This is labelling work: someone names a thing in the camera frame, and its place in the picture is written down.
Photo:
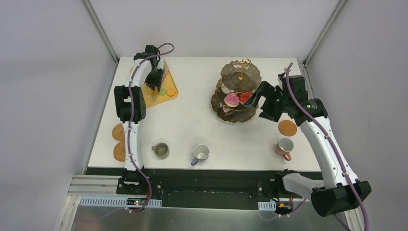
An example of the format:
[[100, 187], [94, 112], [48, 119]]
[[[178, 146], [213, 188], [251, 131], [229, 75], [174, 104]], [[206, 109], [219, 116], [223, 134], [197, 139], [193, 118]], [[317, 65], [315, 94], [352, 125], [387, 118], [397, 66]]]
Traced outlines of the red strawberry donut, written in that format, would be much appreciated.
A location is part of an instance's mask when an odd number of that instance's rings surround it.
[[239, 93], [238, 97], [239, 97], [240, 103], [244, 104], [252, 97], [252, 95], [253, 94], [251, 92]]

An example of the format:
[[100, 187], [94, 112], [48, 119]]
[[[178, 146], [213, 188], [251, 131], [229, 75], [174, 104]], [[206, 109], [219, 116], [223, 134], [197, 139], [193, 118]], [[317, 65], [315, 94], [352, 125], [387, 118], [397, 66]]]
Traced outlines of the pink frosted donut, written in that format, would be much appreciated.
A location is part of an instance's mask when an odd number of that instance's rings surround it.
[[240, 99], [236, 93], [229, 93], [225, 96], [224, 103], [228, 107], [234, 108], [240, 104]]

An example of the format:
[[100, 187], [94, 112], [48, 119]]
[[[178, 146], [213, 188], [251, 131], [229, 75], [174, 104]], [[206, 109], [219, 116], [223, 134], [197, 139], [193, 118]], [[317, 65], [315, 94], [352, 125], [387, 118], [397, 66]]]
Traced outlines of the white striped donut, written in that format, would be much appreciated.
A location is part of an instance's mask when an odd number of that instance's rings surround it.
[[235, 93], [234, 90], [229, 89], [229, 88], [226, 87], [224, 84], [221, 85], [220, 89], [221, 89], [221, 91], [222, 91], [224, 94], [226, 94], [226, 95], [231, 94], [231, 93]]

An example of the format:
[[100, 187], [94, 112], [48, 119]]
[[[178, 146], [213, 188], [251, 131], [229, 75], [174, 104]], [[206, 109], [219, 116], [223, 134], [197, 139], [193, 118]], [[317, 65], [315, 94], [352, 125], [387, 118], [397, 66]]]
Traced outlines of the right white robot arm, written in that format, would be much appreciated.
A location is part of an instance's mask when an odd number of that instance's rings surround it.
[[281, 84], [272, 86], [262, 81], [244, 106], [254, 107], [261, 97], [260, 118], [278, 122], [287, 114], [303, 132], [321, 170], [322, 180], [312, 180], [294, 170], [277, 173], [273, 195], [297, 194], [312, 202], [322, 217], [360, 208], [371, 193], [368, 181], [361, 181], [352, 170], [332, 133], [323, 102], [310, 99], [303, 76], [281, 77]]

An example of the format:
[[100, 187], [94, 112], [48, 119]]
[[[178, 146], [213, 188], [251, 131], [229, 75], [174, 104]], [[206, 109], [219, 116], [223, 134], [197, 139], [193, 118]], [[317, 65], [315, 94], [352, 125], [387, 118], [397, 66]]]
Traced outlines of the dark chocolate cake piece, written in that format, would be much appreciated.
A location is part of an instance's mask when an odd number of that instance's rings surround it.
[[227, 113], [229, 113], [231, 111], [231, 109], [229, 108], [229, 107], [227, 107], [227, 106], [223, 106], [222, 107], [222, 112], [224, 113], [224, 114], [227, 114]]

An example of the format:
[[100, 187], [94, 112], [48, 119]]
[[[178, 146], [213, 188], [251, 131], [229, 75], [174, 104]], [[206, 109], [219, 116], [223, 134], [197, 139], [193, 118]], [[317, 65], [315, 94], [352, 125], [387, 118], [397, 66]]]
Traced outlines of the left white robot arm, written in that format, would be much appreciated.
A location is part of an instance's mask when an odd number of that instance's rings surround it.
[[147, 45], [143, 52], [133, 56], [133, 67], [124, 84], [114, 87], [116, 115], [125, 132], [125, 173], [134, 175], [128, 188], [134, 194], [142, 194], [151, 183], [143, 173], [141, 158], [141, 124], [147, 114], [142, 87], [158, 92], [165, 76], [165, 61], [162, 56], [174, 50], [170, 43], [159, 47]]

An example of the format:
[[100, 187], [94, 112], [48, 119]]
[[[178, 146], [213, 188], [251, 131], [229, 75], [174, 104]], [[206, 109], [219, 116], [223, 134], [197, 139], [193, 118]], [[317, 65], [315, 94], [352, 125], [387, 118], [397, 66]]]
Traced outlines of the pink handled metal tongs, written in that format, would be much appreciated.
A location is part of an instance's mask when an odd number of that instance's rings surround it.
[[161, 81], [160, 84], [154, 87], [153, 94], [152, 94], [152, 99], [155, 101], [157, 96], [159, 95], [159, 91], [162, 88], [162, 84], [164, 82], [165, 77], [167, 76], [169, 72], [168, 66], [166, 64], [166, 61], [163, 61], [163, 69], [162, 69], [162, 74], [161, 74]]

